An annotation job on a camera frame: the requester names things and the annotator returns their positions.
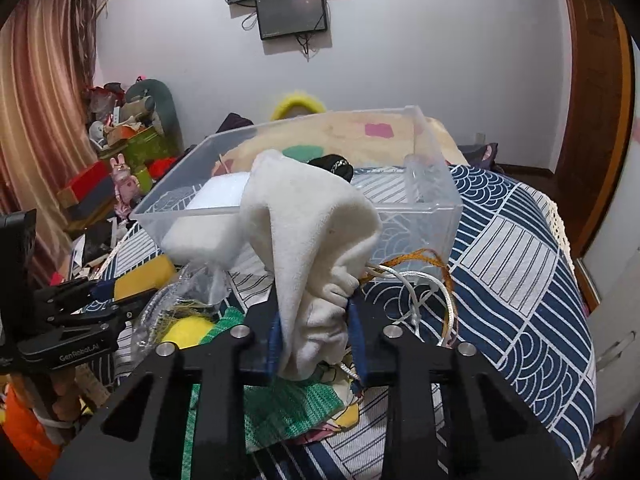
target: pink bunny toy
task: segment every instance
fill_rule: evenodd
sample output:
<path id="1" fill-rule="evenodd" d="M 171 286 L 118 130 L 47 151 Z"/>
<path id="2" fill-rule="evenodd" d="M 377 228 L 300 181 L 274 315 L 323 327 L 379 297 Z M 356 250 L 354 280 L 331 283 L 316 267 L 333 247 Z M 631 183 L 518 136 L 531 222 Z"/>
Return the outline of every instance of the pink bunny toy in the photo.
<path id="1" fill-rule="evenodd" d="M 132 200 L 142 195 L 140 193 L 140 183 L 138 179 L 131 174 L 131 169 L 124 161 L 123 154 L 119 153 L 118 160 L 112 158 L 109 162 L 111 164 L 111 179 L 113 180 L 116 192 L 116 215 L 118 215 L 120 219 L 126 220 L 131 213 L 130 204 Z"/>

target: striped curtain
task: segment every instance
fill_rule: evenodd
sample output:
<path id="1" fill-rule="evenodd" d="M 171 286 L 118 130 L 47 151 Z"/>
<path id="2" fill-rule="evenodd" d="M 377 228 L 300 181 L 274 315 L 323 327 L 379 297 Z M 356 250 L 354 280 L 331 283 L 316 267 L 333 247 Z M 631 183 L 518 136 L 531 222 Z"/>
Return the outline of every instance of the striped curtain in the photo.
<path id="1" fill-rule="evenodd" d="M 0 30 L 0 212 L 37 209 L 30 270 L 41 283 L 70 249 L 56 193 L 96 160 L 72 8 L 73 0 L 21 0 Z"/>

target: green knit fabric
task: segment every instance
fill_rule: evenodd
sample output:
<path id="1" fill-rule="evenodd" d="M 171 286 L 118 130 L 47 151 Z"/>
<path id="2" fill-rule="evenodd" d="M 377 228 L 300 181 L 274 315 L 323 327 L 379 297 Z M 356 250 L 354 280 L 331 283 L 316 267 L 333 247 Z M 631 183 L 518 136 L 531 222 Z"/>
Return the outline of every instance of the green knit fabric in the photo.
<path id="1" fill-rule="evenodd" d="M 242 324 L 243 320 L 242 312 L 228 307 L 222 319 L 200 344 L 208 343 L 225 330 Z M 244 439 L 247 453 L 300 436 L 344 408 L 334 388 L 330 384 L 319 383 L 318 379 L 315 376 L 306 381 L 292 382 L 276 378 L 270 386 L 244 387 Z M 199 395 L 200 385 L 194 384 L 184 436 L 182 480 L 191 478 L 191 452 Z"/>

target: bedspread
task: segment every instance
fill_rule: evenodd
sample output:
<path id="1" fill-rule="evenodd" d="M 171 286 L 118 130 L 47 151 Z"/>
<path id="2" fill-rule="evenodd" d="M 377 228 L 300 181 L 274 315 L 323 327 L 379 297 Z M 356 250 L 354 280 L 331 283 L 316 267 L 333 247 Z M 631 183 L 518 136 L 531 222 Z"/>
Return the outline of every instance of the bedspread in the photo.
<path id="1" fill-rule="evenodd" d="M 533 188 L 495 173 L 467 166 L 450 171 L 463 200 L 449 259 L 460 339 L 476 345 L 500 370 L 579 469 L 593 431 L 594 353 L 572 268 L 552 233 L 558 229 L 553 204 Z M 186 203 L 188 198 L 164 201 L 162 208 L 180 209 Z M 103 267 L 103 276 L 119 276 L 160 252 L 136 225 Z M 248 306 L 263 301 L 271 286 L 269 276 L 237 275 L 234 281 Z M 428 287 L 417 288 L 420 295 L 428 292 Z M 373 283 L 366 292 L 389 317 L 399 317 L 408 307 L 400 285 Z M 90 310 L 100 308 L 95 303 Z M 443 298 L 433 295 L 422 313 L 424 338 L 440 333 L 443 312 Z M 130 328 L 121 334 L 118 352 L 94 363 L 103 383 L 115 385 L 130 372 L 129 341 Z M 445 446 L 437 387 L 432 395 Z M 276 444 L 254 453 L 248 459 L 250 477 L 378 478 L 385 416 L 386 388 L 367 390 L 355 428 L 322 442 Z M 445 460 L 441 466 L 446 468 Z"/>

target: metal screw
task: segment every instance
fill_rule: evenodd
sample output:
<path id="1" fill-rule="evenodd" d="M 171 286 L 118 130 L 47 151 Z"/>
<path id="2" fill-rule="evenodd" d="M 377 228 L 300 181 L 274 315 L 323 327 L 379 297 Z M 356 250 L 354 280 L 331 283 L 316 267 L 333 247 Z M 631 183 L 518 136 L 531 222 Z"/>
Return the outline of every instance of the metal screw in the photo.
<path id="1" fill-rule="evenodd" d="M 478 349 L 476 349 L 476 347 L 471 343 L 460 343 L 458 345 L 458 352 L 460 352 L 465 357 L 471 357 L 472 355 L 476 355 Z"/>
<path id="2" fill-rule="evenodd" d="M 402 327 L 398 325 L 387 325 L 383 328 L 382 333 L 388 338 L 395 339 L 402 335 Z"/>
<path id="3" fill-rule="evenodd" d="M 175 352 L 175 345 L 173 343 L 169 343 L 168 341 L 165 341 L 164 343 L 160 343 L 156 347 L 156 354 L 158 354 L 161 357 L 167 357 L 174 352 Z"/>
<path id="4" fill-rule="evenodd" d="M 242 339 L 251 333 L 251 329 L 247 325 L 237 325 L 231 329 L 231 337 Z"/>

